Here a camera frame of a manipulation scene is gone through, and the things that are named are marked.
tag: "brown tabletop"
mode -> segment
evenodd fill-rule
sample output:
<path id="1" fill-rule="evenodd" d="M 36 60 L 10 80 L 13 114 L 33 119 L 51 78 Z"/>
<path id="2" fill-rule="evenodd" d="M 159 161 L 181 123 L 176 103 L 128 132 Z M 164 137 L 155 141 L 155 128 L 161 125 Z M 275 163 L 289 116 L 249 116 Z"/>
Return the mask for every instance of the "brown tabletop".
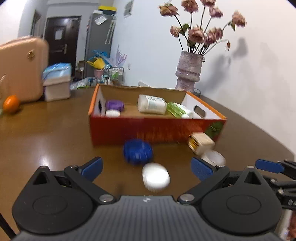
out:
<path id="1" fill-rule="evenodd" d="M 101 156 L 104 169 L 95 184 L 115 196 L 153 195 L 143 185 L 142 167 L 125 162 L 122 146 L 92 146 L 87 112 L 93 90 L 77 90 L 68 100 L 24 104 L 16 115 L 0 117 L 0 212 L 15 232 L 17 228 L 11 215 L 13 202 L 41 165 L 63 170 L 71 164 L 82 165 Z M 202 98 L 228 117 L 215 149 L 226 158 L 231 170 L 243 170 L 259 158 L 294 159 L 287 148 L 254 124 Z M 153 152 L 154 162 L 164 165 L 171 177 L 168 188 L 157 195 L 177 198 L 199 183 L 190 171 L 194 154 L 186 143 L 153 145 Z M 270 176 L 288 179 L 283 175 Z M 2 230 L 0 240 L 9 240 Z"/>

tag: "gray textured vase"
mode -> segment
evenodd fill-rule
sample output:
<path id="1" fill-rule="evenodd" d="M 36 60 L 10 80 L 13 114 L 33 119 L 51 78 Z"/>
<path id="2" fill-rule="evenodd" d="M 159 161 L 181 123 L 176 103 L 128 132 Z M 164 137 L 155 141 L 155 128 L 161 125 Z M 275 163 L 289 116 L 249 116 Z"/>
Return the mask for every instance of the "gray textured vase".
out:
<path id="1" fill-rule="evenodd" d="M 175 90 L 193 92 L 194 83 L 200 80 L 203 56 L 196 53 L 181 52 L 176 76 L 178 77 Z"/>

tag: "purple container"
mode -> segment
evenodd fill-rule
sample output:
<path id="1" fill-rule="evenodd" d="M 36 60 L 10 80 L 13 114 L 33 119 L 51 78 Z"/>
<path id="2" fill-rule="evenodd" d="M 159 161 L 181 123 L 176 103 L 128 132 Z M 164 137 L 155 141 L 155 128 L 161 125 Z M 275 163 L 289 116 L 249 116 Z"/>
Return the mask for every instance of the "purple container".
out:
<path id="1" fill-rule="evenodd" d="M 124 109 L 124 103 L 120 100 L 109 100 L 106 102 L 106 110 L 119 110 L 120 112 Z"/>

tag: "orange fruit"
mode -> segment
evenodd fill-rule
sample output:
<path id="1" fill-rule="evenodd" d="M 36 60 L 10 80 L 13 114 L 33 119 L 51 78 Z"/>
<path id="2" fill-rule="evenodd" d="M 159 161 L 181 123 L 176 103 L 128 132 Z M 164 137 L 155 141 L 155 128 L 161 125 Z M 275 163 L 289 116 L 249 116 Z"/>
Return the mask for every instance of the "orange fruit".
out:
<path id="1" fill-rule="evenodd" d="M 3 111 L 9 114 L 15 113 L 20 106 L 20 101 L 16 95 L 11 95 L 6 98 L 3 103 Z"/>

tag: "pink suitcase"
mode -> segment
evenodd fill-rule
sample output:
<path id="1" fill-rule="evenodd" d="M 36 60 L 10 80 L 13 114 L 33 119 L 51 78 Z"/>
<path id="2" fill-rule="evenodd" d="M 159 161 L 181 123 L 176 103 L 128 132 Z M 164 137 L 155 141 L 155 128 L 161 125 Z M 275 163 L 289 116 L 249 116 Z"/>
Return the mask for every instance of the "pink suitcase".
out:
<path id="1" fill-rule="evenodd" d="M 6 96 L 21 102 L 38 100 L 43 94 L 42 73 L 48 66 L 49 45 L 40 38 L 26 36 L 0 45 L 0 79 Z"/>

